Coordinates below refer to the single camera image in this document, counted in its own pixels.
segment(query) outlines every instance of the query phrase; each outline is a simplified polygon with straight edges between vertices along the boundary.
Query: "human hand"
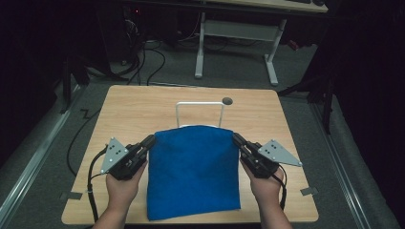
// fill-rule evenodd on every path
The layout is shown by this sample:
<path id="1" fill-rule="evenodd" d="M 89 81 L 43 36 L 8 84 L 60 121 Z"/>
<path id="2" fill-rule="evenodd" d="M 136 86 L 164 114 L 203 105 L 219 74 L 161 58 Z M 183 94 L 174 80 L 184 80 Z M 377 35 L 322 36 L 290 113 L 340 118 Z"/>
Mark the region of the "human hand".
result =
<path id="1" fill-rule="evenodd" d="M 268 206 L 272 204 L 279 205 L 279 194 L 281 184 L 273 177 L 270 178 L 256 178 L 250 169 L 241 161 L 247 175 L 250 178 L 250 188 L 259 206 Z M 278 168 L 274 173 L 279 179 L 283 180 L 284 173 Z"/>
<path id="2" fill-rule="evenodd" d="M 139 181 L 145 170 L 147 161 L 137 170 L 129 180 L 117 180 L 112 175 L 106 177 L 108 191 L 108 207 L 118 211 L 128 211 L 129 206 L 138 193 Z"/>

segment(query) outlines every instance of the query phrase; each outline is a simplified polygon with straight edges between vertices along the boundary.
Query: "dark background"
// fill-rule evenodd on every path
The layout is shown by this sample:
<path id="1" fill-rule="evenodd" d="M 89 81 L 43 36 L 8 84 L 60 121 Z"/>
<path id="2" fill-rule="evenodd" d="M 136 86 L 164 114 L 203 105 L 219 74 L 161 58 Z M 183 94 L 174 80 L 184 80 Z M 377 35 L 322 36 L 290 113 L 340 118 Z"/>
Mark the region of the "dark background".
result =
<path id="1" fill-rule="evenodd" d="M 330 24 L 328 27 L 325 23 L 302 25 L 299 20 L 288 20 L 282 43 L 294 40 L 300 46 L 320 45 L 304 81 L 330 73 L 326 69 L 330 61 L 342 54 L 332 71 L 336 77 L 334 93 L 361 155 L 388 205 L 404 226 L 401 216 L 405 212 L 405 190 L 399 185 L 405 174 L 401 163 L 405 153 L 404 1 L 327 3 L 330 15 L 355 16 L 355 23 Z M 63 61 L 68 55 L 74 52 L 94 61 L 95 65 L 109 68 L 105 66 L 106 62 L 125 59 L 128 53 L 122 44 L 125 33 L 122 34 L 120 26 L 103 27 L 106 24 L 99 23 L 94 6 L 75 1 L 27 0 L 3 1 L 0 9 L 3 34 L 0 38 L 1 147 L 7 149 L 0 154 L 1 166 L 52 107 L 55 101 L 53 88 L 62 78 Z M 195 13 L 176 10 L 159 10 L 163 14 L 154 16 L 150 13 L 153 9 L 148 10 L 145 15 L 148 30 L 169 44 L 178 38 L 173 33 L 178 29 L 176 26 L 189 31 L 190 25 L 185 21 L 195 17 Z M 117 18 L 120 14 L 117 10 L 110 16 Z M 158 23 L 163 16 L 169 18 L 165 22 L 170 26 Z M 118 41 L 121 40 L 118 47 L 108 40 L 114 32 Z M 82 43 L 89 39 L 91 44 Z M 308 91 L 321 86 L 324 85 L 314 84 Z"/>

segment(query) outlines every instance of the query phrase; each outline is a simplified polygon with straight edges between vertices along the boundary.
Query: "blue cloth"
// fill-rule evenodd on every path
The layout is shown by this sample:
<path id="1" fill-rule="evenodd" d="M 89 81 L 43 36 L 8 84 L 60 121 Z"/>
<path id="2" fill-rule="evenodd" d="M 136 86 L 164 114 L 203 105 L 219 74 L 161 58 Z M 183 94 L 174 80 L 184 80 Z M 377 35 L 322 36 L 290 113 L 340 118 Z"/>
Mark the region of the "blue cloth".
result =
<path id="1" fill-rule="evenodd" d="M 208 126 L 155 133 L 149 152 L 150 220 L 241 208 L 239 150 L 232 135 Z"/>

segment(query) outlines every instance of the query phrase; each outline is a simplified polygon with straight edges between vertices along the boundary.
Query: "silver metal plate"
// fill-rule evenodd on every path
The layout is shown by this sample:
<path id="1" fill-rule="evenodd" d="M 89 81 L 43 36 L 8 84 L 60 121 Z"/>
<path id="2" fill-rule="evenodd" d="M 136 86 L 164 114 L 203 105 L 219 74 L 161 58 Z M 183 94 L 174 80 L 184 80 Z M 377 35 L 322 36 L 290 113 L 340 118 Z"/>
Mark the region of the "silver metal plate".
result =
<path id="1" fill-rule="evenodd" d="M 111 137 L 100 172 L 102 174 L 108 173 L 108 171 L 127 154 L 128 150 L 125 148 L 125 146 L 116 140 L 115 137 Z"/>
<path id="2" fill-rule="evenodd" d="M 267 144 L 259 149 L 259 154 L 265 156 L 271 161 L 294 166 L 303 166 L 303 163 L 295 158 L 279 142 L 271 139 Z"/>

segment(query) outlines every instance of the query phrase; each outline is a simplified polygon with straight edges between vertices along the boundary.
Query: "wooden tabletop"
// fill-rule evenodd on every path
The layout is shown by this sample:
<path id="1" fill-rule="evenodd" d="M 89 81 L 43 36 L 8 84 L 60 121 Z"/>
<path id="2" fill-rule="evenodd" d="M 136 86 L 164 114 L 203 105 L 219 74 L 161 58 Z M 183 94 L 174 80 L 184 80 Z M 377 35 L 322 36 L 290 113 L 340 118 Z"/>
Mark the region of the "wooden tabletop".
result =
<path id="1" fill-rule="evenodd" d="M 66 224 L 93 223 L 92 210 L 86 194 L 90 163 L 114 136 L 123 145 L 135 144 L 157 131 L 177 128 L 176 103 L 181 101 L 219 102 L 230 97 L 222 127 L 241 134 L 246 140 L 265 144 L 276 139 L 299 158 L 277 93 L 271 90 L 113 86 L 107 93 L 93 135 L 80 165 L 72 192 L 82 193 L 81 199 L 69 199 L 62 215 Z M 180 123 L 218 125 L 219 106 L 181 106 Z M 103 156 L 96 162 L 93 175 L 101 169 Z M 302 167 L 285 165 L 288 174 L 288 197 L 285 212 L 290 221 L 316 221 L 318 213 L 311 195 L 303 196 L 309 187 Z M 259 210 L 251 193 L 249 179 L 242 168 L 240 178 L 240 210 L 224 211 L 159 221 L 146 215 L 146 168 L 139 193 L 131 205 L 127 223 L 239 223 L 259 222 Z M 105 176 L 93 179 L 98 213 L 105 210 L 108 194 Z"/>
<path id="2" fill-rule="evenodd" d="M 245 5 L 250 7 L 263 7 L 263 8 L 272 8 L 279 10 L 297 10 L 297 11 L 306 11 L 306 12 L 327 12 L 328 8 L 324 5 L 318 7 L 312 2 L 307 3 L 298 3 L 287 0 L 205 0 L 206 2 L 213 3 L 225 3 L 225 4 L 236 4 L 236 5 Z"/>

